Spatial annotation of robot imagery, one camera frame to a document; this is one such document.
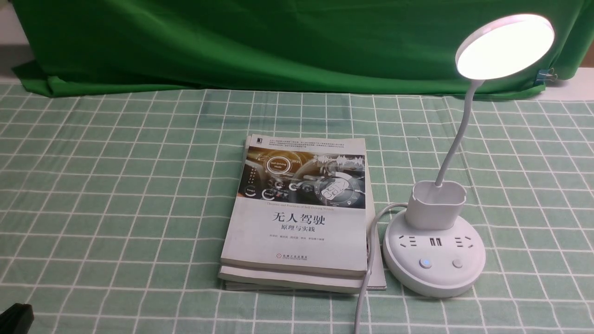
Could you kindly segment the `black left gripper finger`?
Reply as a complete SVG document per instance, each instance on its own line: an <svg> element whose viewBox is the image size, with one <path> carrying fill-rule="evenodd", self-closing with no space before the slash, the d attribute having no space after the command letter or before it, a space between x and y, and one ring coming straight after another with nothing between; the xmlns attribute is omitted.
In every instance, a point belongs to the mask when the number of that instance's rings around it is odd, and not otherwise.
<svg viewBox="0 0 594 334"><path fill-rule="evenodd" d="M33 321L32 305L15 303L0 315L0 333L27 334Z"/></svg>

